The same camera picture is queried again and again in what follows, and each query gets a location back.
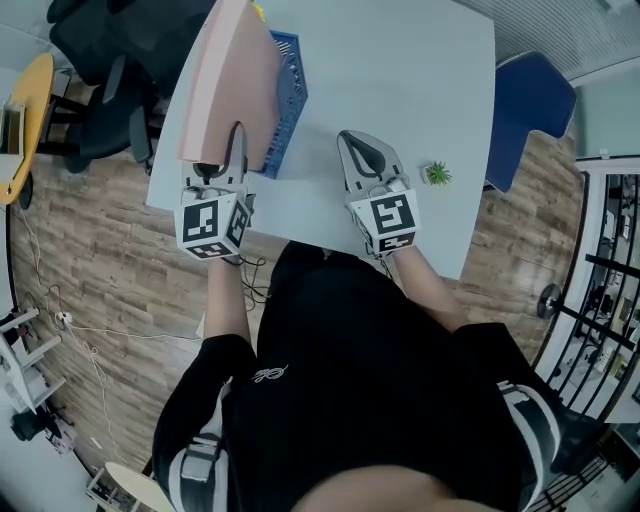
wooden floor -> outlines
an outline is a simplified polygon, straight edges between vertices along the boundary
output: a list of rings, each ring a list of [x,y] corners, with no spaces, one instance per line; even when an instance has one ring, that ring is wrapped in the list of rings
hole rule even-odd
[[[449,283],[472,320],[504,322],[530,360],[548,326],[535,316],[538,294],[551,282],[562,284],[574,248],[582,181],[573,160],[570,140],[530,137],[511,191],[483,196],[462,279]],[[73,323],[193,337],[205,305],[206,264],[176,249],[169,212],[144,206],[149,179],[129,155],[95,161],[82,175],[71,175],[58,161],[40,156],[33,173],[35,193],[26,218],[40,244],[42,286],[60,287],[62,309],[73,315]],[[44,308],[19,207],[12,207],[11,214],[18,300],[29,304],[29,292]],[[268,283],[283,244],[252,237],[245,246],[248,255],[268,260],[257,284]],[[59,311],[55,287],[48,299],[51,311]],[[260,315],[260,306],[250,313],[254,335]],[[36,330],[43,339],[54,333],[44,314]],[[78,453],[90,466],[122,457],[141,469],[150,456],[160,410],[199,343],[93,331],[76,331],[76,343],[68,332],[61,335],[63,343],[47,353],[41,369],[67,378],[55,397],[75,423]],[[85,343],[97,350],[95,361],[106,377],[118,454],[104,419],[100,381],[81,346]]]

black and white marker cube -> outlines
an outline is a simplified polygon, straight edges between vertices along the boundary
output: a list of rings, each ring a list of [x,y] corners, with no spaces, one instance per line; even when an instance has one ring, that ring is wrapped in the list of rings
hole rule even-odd
[[[192,258],[210,260],[240,253],[251,212],[243,195],[225,194],[180,205],[174,211],[178,247]]]
[[[349,209],[367,246],[376,255],[413,245],[420,229],[418,200],[414,189],[349,203]]]

blue plastic basket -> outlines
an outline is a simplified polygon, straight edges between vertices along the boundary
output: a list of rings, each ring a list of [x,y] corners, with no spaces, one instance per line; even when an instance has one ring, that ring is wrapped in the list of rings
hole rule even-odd
[[[278,78],[278,107],[280,122],[273,135],[273,140],[267,151],[267,157],[262,167],[262,174],[268,178],[275,178],[282,165],[282,159],[298,123],[302,108],[307,101],[307,83],[302,69],[302,57],[298,36],[284,32],[271,31],[276,45],[282,52],[284,63]]]

blue chair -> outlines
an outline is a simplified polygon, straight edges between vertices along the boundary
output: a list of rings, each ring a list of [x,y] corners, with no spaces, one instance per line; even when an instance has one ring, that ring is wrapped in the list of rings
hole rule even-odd
[[[511,188],[529,132],[563,137],[571,124],[576,93],[549,60],[538,52],[510,57],[496,67],[493,130],[487,164],[487,188]]]

yellow table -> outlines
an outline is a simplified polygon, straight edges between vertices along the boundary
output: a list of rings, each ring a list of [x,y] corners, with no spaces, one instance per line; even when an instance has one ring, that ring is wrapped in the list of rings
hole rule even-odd
[[[9,183],[0,183],[0,203],[12,203],[27,181],[33,156],[49,108],[53,85],[53,56],[43,53],[22,73],[11,93],[11,101],[25,106],[24,160]]]

